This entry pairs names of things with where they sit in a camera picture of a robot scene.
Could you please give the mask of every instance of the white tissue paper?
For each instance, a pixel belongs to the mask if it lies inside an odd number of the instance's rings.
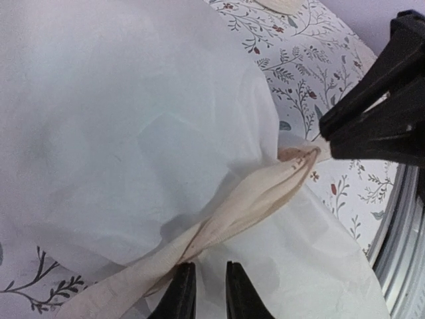
[[[0,213],[65,267],[122,270],[276,160],[267,82],[202,0],[1,6]],[[304,189],[199,257],[204,318],[224,318],[227,260],[277,319],[388,318],[365,256],[315,201]]]

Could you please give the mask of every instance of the beige fabric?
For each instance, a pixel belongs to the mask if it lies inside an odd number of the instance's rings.
[[[244,179],[206,221],[184,232],[154,255],[87,288],[67,302],[57,319],[118,319],[142,296],[161,288],[175,265],[243,232],[285,205],[317,161],[317,146],[280,150],[282,160]]]
[[[259,4],[278,13],[295,15],[304,3],[304,0],[256,0]]]

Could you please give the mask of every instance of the printed leaf pattern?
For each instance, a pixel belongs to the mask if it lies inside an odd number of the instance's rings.
[[[388,172],[386,172],[383,180],[375,174],[368,174],[368,181],[370,181],[371,186],[366,186],[364,195],[359,194],[360,199],[366,203],[382,203],[390,188],[394,186]]]
[[[385,211],[371,211],[371,214],[377,221],[380,221],[384,217]]]
[[[319,106],[315,105],[314,110],[316,111],[317,120],[320,120],[321,117],[323,116],[323,114],[322,114],[321,110],[319,109]]]
[[[290,131],[291,130],[291,124],[285,121],[280,121],[279,129],[281,131]]]
[[[356,217],[352,218],[351,221],[353,222],[353,226],[350,227],[350,233],[352,234],[353,238],[357,240],[361,236],[361,234],[359,233],[359,228],[361,226],[359,216],[356,215]]]
[[[29,307],[33,312],[43,314],[44,312],[55,311],[61,306],[66,299],[84,289],[85,283],[81,276],[71,276],[70,280],[62,280],[58,285],[50,288],[48,297],[41,298],[33,296],[28,289],[38,286],[43,278],[51,274],[52,271],[59,267],[56,261],[51,261],[44,251],[37,247],[37,259],[39,261],[38,269],[35,269],[35,277],[32,281],[17,286],[15,280],[12,280],[4,290],[0,290],[0,296],[3,294],[15,295],[24,298],[29,302]]]
[[[331,184],[331,204],[330,208],[332,213],[339,219],[341,209],[347,204],[344,197],[347,197],[347,190],[350,185],[347,183],[347,175],[341,176],[338,184]]]
[[[288,17],[288,23],[290,24],[291,27],[294,27],[295,29],[298,28],[297,24],[291,17]]]
[[[363,172],[366,171],[366,169],[364,165],[362,164],[362,161],[358,159],[353,159],[350,163],[349,170],[352,171],[354,169],[356,169],[359,179],[363,179]]]

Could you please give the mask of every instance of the patterned wrapping paper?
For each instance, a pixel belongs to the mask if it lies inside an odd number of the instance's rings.
[[[362,79],[375,55],[329,9],[307,0],[297,15],[281,15],[254,0],[210,0],[263,70],[280,129],[314,140],[320,117]],[[394,183],[396,164],[335,161],[317,165],[307,183],[365,252]]]
[[[373,53],[329,9],[307,0],[297,15],[281,15],[251,0],[205,0],[235,35],[235,45],[264,71],[280,129],[308,140],[318,120],[370,67]],[[327,161],[308,185],[366,252],[383,217],[396,165]],[[46,256],[0,215],[0,316],[54,318],[63,302],[87,287]]]

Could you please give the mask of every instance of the black clamp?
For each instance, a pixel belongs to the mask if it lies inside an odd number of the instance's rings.
[[[400,12],[390,26],[390,42],[362,81],[320,119],[320,132],[335,159],[425,167],[425,17]]]
[[[226,307],[228,319],[274,319],[261,301],[240,263],[227,263]],[[178,266],[171,284],[148,319],[195,319],[195,264]]]

